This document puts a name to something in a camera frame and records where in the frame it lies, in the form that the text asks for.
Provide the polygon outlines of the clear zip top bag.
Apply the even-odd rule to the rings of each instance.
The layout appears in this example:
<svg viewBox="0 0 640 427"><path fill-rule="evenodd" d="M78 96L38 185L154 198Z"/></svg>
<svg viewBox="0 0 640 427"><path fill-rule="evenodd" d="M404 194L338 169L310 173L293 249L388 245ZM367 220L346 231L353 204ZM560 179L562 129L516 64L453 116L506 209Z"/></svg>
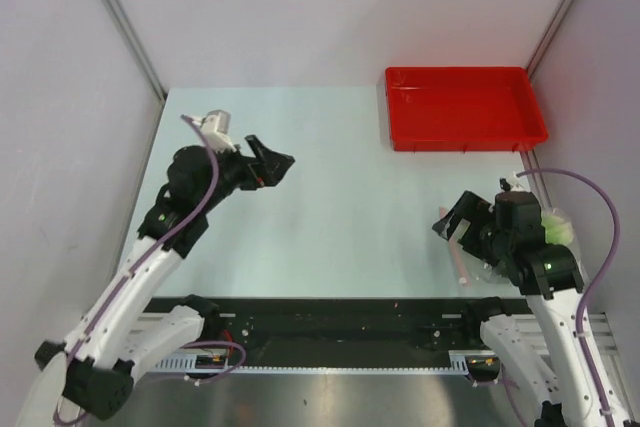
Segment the clear zip top bag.
<svg viewBox="0 0 640 427"><path fill-rule="evenodd" d="M571 222L570 218L559 208L543 208L542 215L544 213L552 213L562 216ZM467 222L463 220L454 236L448 240L451 260L458 272L459 283L463 287L479 286L480 284L509 285L510 281L502 268L493 267L486 262L476 259L462 249L461 245L458 243L458 239L464 233L466 227ZM580 274L583 277L587 277L582 263L580 245L575 230L574 234L574 241L569 246L565 247L567 247L576 258Z"/></svg>

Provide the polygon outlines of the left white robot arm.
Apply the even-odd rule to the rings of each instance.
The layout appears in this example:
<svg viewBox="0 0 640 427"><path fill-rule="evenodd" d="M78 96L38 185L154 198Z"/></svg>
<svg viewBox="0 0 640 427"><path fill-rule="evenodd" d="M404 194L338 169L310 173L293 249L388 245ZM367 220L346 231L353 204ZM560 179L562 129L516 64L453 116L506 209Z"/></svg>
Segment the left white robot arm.
<svg viewBox="0 0 640 427"><path fill-rule="evenodd" d="M295 162L254 135L245 140L250 157L234 146L215 151L208 139L175 152L167 181L110 284L63 341L44 341L37 349L41 373L18 425L74 425L58 411L62 400L78 407L80 420L110 419L164 357L192 342L207 347L219 339L216 306L197 296L187 297L138 340L128 336L160 285L206 232L208 213L236 190L277 186Z"/></svg>

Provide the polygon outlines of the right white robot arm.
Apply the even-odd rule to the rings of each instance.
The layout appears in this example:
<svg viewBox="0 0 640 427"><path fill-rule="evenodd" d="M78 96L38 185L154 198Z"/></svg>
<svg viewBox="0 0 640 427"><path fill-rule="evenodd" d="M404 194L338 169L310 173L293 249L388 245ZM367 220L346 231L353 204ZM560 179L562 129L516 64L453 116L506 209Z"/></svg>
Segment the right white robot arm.
<svg viewBox="0 0 640 427"><path fill-rule="evenodd" d="M536 426L633 426L616 394L580 302L585 284L571 250L546 239L542 209L528 191L505 191L488 202L464 192L432 226L441 238L501 268L535 317L549 360L522 337L503 301L471 303L463 340L488 347L536 407Z"/></svg>

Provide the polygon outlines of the green fake lettuce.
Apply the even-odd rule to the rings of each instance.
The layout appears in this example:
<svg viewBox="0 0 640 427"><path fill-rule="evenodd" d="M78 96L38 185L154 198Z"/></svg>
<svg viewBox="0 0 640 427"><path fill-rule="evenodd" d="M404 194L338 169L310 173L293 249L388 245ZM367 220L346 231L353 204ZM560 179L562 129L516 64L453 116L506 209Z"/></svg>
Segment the green fake lettuce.
<svg viewBox="0 0 640 427"><path fill-rule="evenodd" d="M569 246L574 241L573 226L569 220L562 216L544 213L542 226L545 230L545 241L548 244Z"/></svg>

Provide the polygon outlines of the red plastic tray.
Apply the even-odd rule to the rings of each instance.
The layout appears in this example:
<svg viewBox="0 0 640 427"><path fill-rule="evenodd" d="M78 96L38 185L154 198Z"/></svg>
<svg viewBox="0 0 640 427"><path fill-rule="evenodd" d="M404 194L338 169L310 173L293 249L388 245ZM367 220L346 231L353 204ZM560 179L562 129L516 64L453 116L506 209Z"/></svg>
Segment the red plastic tray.
<svg viewBox="0 0 640 427"><path fill-rule="evenodd" d="M548 139L521 67L389 67L385 90L398 152L526 152Z"/></svg>

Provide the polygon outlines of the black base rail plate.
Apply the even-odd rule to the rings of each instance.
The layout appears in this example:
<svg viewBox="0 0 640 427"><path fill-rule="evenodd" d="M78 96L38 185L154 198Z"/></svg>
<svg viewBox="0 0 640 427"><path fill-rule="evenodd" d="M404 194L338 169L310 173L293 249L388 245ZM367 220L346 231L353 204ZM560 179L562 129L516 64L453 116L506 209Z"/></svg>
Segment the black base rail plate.
<svg viewBox="0 0 640 427"><path fill-rule="evenodd" d="M474 307L491 313L528 314L520 299L477 298L183 298L152 299L144 312L164 314L178 305L205 307L204 331L196 339L233 340L248 350L272 340L338 343L406 342L417 349L479 348Z"/></svg>

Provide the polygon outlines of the left aluminium corner post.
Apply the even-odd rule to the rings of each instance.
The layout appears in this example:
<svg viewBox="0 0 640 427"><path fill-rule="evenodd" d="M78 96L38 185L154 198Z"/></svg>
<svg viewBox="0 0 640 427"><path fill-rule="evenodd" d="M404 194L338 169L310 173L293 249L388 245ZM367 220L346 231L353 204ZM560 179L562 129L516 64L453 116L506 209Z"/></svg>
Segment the left aluminium corner post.
<svg viewBox="0 0 640 427"><path fill-rule="evenodd" d="M136 32L136 29L121 0L101 0L101 2L124 42L124 45L132 56L134 63L142 74L147 86L150 88L158 102L161 105L164 105L168 97L168 92L163 87L157 70L153 66L147 50Z"/></svg>

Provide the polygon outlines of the aluminium corner post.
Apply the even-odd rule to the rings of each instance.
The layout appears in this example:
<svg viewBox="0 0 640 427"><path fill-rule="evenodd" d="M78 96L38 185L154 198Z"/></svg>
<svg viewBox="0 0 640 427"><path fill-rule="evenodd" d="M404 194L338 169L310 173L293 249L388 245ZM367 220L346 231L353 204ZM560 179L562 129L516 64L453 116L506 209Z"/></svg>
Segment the aluminium corner post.
<svg viewBox="0 0 640 427"><path fill-rule="evenodd" d="M547 52L552 46L557 34L559 33L564 21L571 12L573 5L577 0L560 0L554 10L550 21L548 22L544 33L535 47L533 54L525 68L528 78L533 80L539 70Z"/></svg>
<svg viewBox="0 0 640 427"><path fill-rule="evenodd" d="M136 29L121 0L101 0L101 2L124 42L124 45L132 56L134 63L142 74L147 86L150 88L158 102L161 105L164 105L168 97L168 92L163 87L157 70L153 66L147 50L136 32Z"/></svg>

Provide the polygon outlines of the right aluminium corner post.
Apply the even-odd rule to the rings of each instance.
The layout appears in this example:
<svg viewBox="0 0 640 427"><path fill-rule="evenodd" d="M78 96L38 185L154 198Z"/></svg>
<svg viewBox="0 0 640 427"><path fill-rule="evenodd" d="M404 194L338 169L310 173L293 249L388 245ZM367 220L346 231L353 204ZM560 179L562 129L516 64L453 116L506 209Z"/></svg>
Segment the right aluminium corner post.
<svg viewBox="0 0 640 427"><path fill-rule="evenodd" d="M554 10L550 21L548 22L544 33L535 47L533 54L525 68L528 78L533 80L539 70L547 52L552 46L557 34L559 33L564 21L571 12L573 5L577 0L560 0Z"/></svg>

